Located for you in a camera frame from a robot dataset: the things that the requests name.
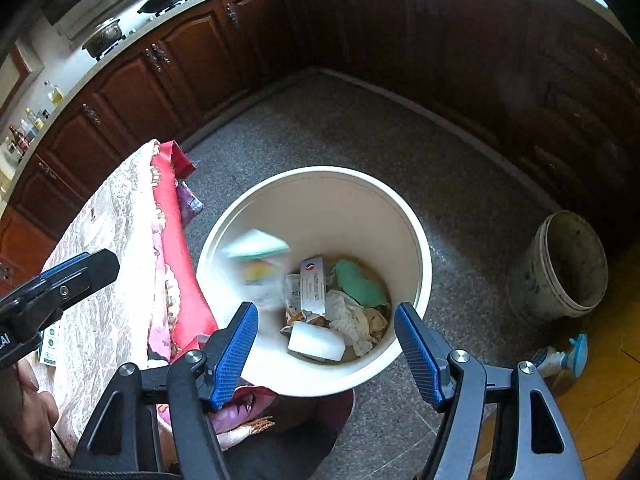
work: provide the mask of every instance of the green sponge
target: green sponge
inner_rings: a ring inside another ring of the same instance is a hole
[[[375,283],[371,283],[360,267],[351,260],[339,260],[335,264],[338,286],[361,306],[378,306],[387,303],[386,296]]]

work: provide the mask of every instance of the cabinet handle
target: cabinet handle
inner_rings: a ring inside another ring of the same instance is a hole
[[[53,170],[48,166],[45,166],[41,162],[38,163],[38,168],[40,168],[40,171],[42,171],[45,175],[47,175],[51,180],[58,179],[57,175],[53,173]]]
[[[231,20],[231,23],[233,23],[234,25],[240,25],[240,20],[238,20],[238,14],[236,14],[231,4],[226,4],[226,15]]]
[[[98,114],[95,113],[95,110],[91,108],[88,104],[85,103],[82,105],[82,111],[86,115],[87,119],[89,119],[96,126],[98,126],[102,122],[100,120],[100,117],[98,117]]]
[[[158,56],[158,59],[160,61],[164,61],[165,63],[169,64],[171,63],[169,61],[169,58],[166,56],[166,54],[164,53],[164,50],[162,50],[159,46],[157,46],[155,43],[151,44],[151,48],[154,50],[154,52],[156,53],[156,56]]]
[[[7,264],[0,262],[0,280],[10,280],[12,270]]]
[[[603,61],[608,61],[609,57],[607,57],[607,53],[601,51],[598,47],[594,48],[596,54],[602,58]]]
[[[151,66],[156,69],[156,72],[162,72],[162,67],[158,63],[158,58],[156,57],[156,54],[154,54],[148,48],[146,48],[145,56],[149,60],[149,63],[151,63]]]

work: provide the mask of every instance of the metal screw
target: metal screw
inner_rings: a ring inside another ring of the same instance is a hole
[[[184,355],[184,358],[186,359],[186,361],[191,364],[201,361],[203,357],[204,357],[204,354],[200,350],[189,350]]]
[[[131,375],[133,372],[136,371],[136,365],[133,363],[124,363],[119,369],[118,369],[118,373],[122,376],[128,376]]]
[[[531,361],[520,361],[518,363],[518,368],[527,375],[531,375],[536,371],[536,367]]]
[[[464,350],[454,350],[453,352],[451,352],[451,358],[458,362],[458,363],[466,363],[467,361],[469,361],[469,354],[468,352],[465,352]]]

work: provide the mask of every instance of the white trash bin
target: white trash bin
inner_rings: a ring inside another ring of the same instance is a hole
[[[364,173],[317,166],[268,178],[238,198],[216,222],[198,261],[197,279],[220,328],[228,325],[242,298],[229,286],[220,250],[251,228],[286,241],[292,272],[317,254],[348,254],[385,281],[395,307],[413,304],[423,317],[431,290],[431,256],[424,231],[407,203],[389,186]],[[242,378],[279,394],[318,397],[362,384],[402,351],[393,323],[364,357],[320,364],[290,354],[280,333],[282,312],[259,314],[259,327]]]

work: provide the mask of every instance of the white sponge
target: white sponge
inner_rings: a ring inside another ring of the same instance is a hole
[[[314,359],[339,361],[344,354],[344,338],[341,334],[322,326],[295,321],[289,339],[289,350]]]

